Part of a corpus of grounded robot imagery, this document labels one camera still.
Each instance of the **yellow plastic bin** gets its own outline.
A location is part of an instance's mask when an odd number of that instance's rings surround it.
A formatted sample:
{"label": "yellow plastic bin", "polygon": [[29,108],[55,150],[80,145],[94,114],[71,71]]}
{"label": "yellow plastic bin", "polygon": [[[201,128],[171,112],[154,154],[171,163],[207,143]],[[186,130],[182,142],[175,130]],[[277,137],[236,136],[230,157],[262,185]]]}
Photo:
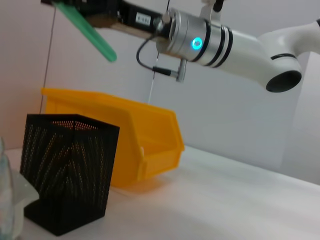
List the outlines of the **yellow plastic bin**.
{"label": "yellow plastic bin", "polygon": [[178,167],[185,146],[173,111],[99,92],[43,88],[42,94],[46,114],[80,114],[120,127],[112,186]]}

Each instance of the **black mesh pencil holder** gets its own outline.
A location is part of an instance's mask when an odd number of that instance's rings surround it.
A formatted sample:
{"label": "black mesh pencil holder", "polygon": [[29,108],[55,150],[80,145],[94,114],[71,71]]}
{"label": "black mesh pencil holder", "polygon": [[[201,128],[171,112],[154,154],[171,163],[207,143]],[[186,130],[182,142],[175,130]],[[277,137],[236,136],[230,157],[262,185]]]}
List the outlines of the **black mesh pencil holder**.
{"label": "black mesh pencil holder", "polygon": [[20,173],[40,199],[24,215],[56,236],[104,217],[118,135],[76,114],[28,115]]}

